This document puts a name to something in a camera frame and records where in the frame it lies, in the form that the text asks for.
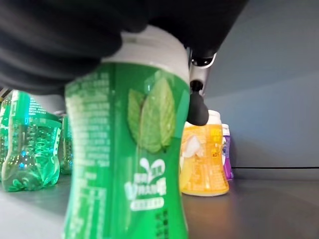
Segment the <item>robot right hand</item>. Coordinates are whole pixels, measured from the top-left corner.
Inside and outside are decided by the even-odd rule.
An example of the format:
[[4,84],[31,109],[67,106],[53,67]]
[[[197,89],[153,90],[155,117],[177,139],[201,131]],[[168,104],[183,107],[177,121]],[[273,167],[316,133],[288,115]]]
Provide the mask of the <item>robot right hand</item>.
[[66,114],[65,86],[122,46],[123,32],[158,27],[209,63],[247,5],[245,0],[3,0],[0,85]]

